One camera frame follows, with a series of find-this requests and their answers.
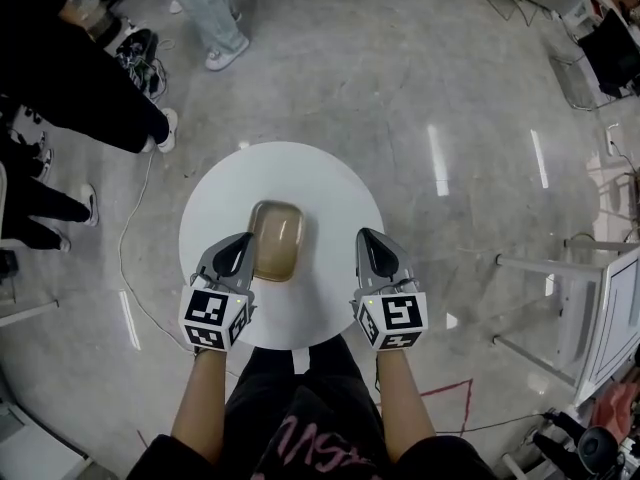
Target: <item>concrete floor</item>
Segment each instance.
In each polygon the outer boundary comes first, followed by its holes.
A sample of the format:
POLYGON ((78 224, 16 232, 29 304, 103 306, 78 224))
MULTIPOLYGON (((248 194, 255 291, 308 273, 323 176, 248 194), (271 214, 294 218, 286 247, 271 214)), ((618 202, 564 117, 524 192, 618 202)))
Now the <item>concrete floor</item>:
MULTIPOLYGON (((170 75, 162 104, 181 118, 178 146, 155 156, 123 247, 145 308, 179 335, 178 228, 202 176, 241 145, 302 142, 362 178, 387 233, 415 260, 432 327, 408 352, 421 391, 473 379, 467 428, 567 403, 551 379, 491 346, 495 332, 550 313, 554 301, 544 275, 497 269, 494 258, 554 259, 574 233, 626 234, 628 169, 606 157, 603 137, 620 123, 621 147, 640 158, 637 100, 571 110, 548 60, 578 54, 562 27, 542 15, 531 28, 519 15, 505 22, 485 0, 237 2, 252 45, 219 74, 204 69, 197 33, 184 13, 169 14, 170 0, 119 8, 176 41, 160 57, 170 75)), ((122 310, 118 239, 149 156, 42 128, 56 150, 50 184, 77 195, 93 183, 101 222, 63 225, 68 255, 19 251, 20 302, 56 297, 61 308, 2 329, 0 361, 32 412, 125 476, 144 449, 138 432, 150 441, 169 431, 192 363, 130 298, 135 349, 122 310)), ((354 326, 345 336, 377 399, 373 352, 354 326)), ((250 352, 238 343, 230 371, 250 352)), ((234 383, 229 375, 228 392, 234 383)), ((425 398, 437 429, 460 429, 467 385, 425 398)), ((535 421, 465 437, 494 466, 535 421)))

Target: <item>black chair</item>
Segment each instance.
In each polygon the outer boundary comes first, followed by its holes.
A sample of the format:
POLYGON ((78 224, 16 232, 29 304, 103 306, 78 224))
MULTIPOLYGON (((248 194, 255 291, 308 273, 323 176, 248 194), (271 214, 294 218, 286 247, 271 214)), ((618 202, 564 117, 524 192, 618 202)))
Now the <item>black chair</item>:
POLYGON ((578 46, 584 51, 582 57, 570 62, 557 57, 554 57, 554 60, 572 66, 586 57, 598 78, 600 90, 614 99, 595 107, 581 107, 567 100, 573 108, 596 110, 637 93, 640 80, 640 50, 614 11, 609 11, 593 32, 579 39, 578 46), (630 93, 623 95, 623 88, 628 89, 630 93))

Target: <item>shoe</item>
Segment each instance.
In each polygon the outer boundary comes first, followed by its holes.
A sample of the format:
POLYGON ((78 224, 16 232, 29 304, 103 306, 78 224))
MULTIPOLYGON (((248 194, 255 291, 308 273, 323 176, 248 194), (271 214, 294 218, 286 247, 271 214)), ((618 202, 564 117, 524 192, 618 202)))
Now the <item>shoe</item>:
POLYGON ((140 153, 148 153, 155 146, 156 146, 156 141, 153 140, 151 137, 148 137, 147 142, 144 143, 144 147, 142 148, 142 151, 140 151, 140 153))
POLYGON ((37 180, 43 185, 46 185, 47 180, 49 179, 51 164, 53 164, 53 149, 47 149, 47 152, 44 154, 42 159, 42 171, 40 172, 40 176, 37 178, 37 180))
POLYGON ((207 69, 211 71, 222 71, 234 60, 236 60, 242 52, 249 48, 250 41, 245 37, 242 45, 235 53, 221 53, 218 51, 210 52, 205 62, 207 69))
POLYGON ((558 416, 559 412, 556 411, 555 407, 551 407, 548 411, 542 414, 542 417, 547 420, 553 422, 558 416))
POLYGON ((158 144, 158 149, 160 153, 168 153, 172 151, 173 148, 176 147, 176 129, 178 128, 178 114, 176 111, 170 108, 163 108, 162 113, 167 118, 169 122, 169 135, 164 142, 158 144))
POLYGON ((69 252, 71 250, 71 242, 69 239, 57 228, 53 228, 53 232, 60 237, 60 247, 58 247, 58 250, 60 252, 69 252))
POLYGON ((171 14, 180 14, 182 12, 182 6, 180 5, 180 2, 178 2, 177 0, 171 2, 171 5, 169 6, 169 12, 171 14))
POLYGON ((95 189, 88 183, 85 183, 80 188, 80 199, 82 200, 82 204, 89 209, 89 218, 85 220, 83 224, 96 227, 100 216, 98 215, 98 197, 96 196, 95 189))

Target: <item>white stand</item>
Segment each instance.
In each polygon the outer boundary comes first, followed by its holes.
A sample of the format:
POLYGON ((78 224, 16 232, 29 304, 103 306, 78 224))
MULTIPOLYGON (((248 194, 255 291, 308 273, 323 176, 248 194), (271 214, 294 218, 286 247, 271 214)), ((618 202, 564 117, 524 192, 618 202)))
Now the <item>white stand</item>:
POLYGON ((636 272, 640 272, 638 270, 640 249, 638 244, 586 240, 566 240, 565 246, 574 249, 618 251, 624 254, 604 267, 560 261, 528 260, 506 255, 499 255, 496 263, 578 281, 576 286, 582 292, 586 292, 595 284, 593 297, 587 297, 582 293, 582 297, 566 297, 564 300, 563 320, 566 318, 572 332, 581 336, 580 340, 576 341, 586 345, 584 345, 583 354, 578 358, 576 353, 579 355, 580 351, 567 351, 567 347, 571 344, 567 343, 569 340, 560 336, 558 356, 580 360, 578 375, 575 377, 567 375, 503 336, 494 336, 493 343, 526 359, 546 374, 560 380, 563 385, 576 390, 574 403, 578 405, 606 382, 611 372, 619 368, 638 346, 637 336, 640 325, 638 319, 634 319, 635 309, 632 301, 635 293, 636 272))

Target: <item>person standing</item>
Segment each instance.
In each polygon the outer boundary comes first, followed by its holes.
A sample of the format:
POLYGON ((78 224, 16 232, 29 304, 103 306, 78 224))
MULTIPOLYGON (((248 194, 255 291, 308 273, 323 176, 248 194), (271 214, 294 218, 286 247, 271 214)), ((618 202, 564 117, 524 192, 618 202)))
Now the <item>person standing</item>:
POLYGON ((46 184, 53 164, 53 149, 45 149, 46 138, 47 134, 42 132, 39 142, 27 144, 18 133, 18 142, 15 142, 9 133, 0 130, 0 161, 46 184))
POLYGON ((290 351, 255 348, 225 407, 225 352, 200 349, 171 436, 129 474, 238 480, 495 480, 461 438, 436 436, 402 350, 377 356, 382 417, 344 339, 290 351))
POLYGON ((82 185, 80 202, 10 166, 3 167, 7 175, 7 195, 2 238, 19 240, 31 249, 57 249, 68 252, 71 242, 66 236, 32 220, 31 217, 80 222, 87 226, 98 225, 98 201, 91 185, 82 185))
POLYGON ((125 151, 171 151, 175 111, 149 101, 80 22, 67 0, 0 0, 0 92, 125 151))
POLYGON ((196 23, 202 42, 208 50, 205 66, 221 71, 249 48, 247 39, 238 29, 242 15, 233 0, 178 0, 196 23))

